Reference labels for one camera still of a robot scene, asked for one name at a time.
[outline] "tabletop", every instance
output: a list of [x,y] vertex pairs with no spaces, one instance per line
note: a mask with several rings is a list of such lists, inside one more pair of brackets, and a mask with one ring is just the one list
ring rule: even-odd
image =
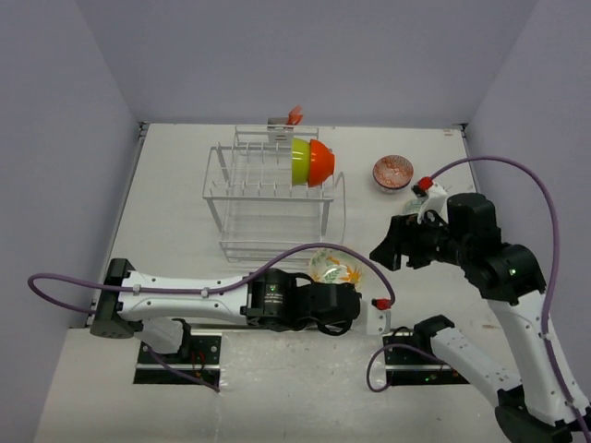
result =
[[[233,134],[233,126],[151,125],[112,257],[166,277],[222,278],[257,267],[226,261],[201,196],[210,147],[231,144]],[[466,156],[457,130],[331,126],[320,128],[319,140],[333,150],[336,170],[346,177],[344,244],[365,256],[413,197],[410,189],[384,194],[375,187],[371,168],[378,158],[405,156],[417,179]],[[466,164],[440,183],[450,194],[474,190]],[[333,203],[329,230],[341,226],[342,203]],[[396,292],[393,327],[444,314],[474,344],[514,368],[496,318],[459,269],[433,264],[387,275]],[[375,276],[364,277],[364,297],[384,294]],[[137,341],[73,329],[36,441],[506,441],[492,408],[470,386],[370,392],[365,369],[380,345],[380,337],[353,331],[337,338],[315,331],[225,331],[222,392],[215,394],[196,386],[133,385]],[[382,358],[372,379],[384,382]]]

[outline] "gray wall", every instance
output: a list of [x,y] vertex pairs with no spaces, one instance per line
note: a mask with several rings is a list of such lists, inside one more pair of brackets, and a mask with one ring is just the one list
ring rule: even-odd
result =
[[3,0],[0,42],[0,439],[19,443],[32,441],[67,326],[82,321],[26,279],[100,278],[137,124],[73,1]]
[[135,116],[467,122],[536,0],[78,0]]
[[[558,206],[561,272],[553,316],[581,386],[591,394],[588,283],[591,164],[591,2],[541,0],[468,127],[474,154],[497,154],[537,171]],[[531,180],[479,164],[507,239],[530,246],[549,269],[548,210]]]

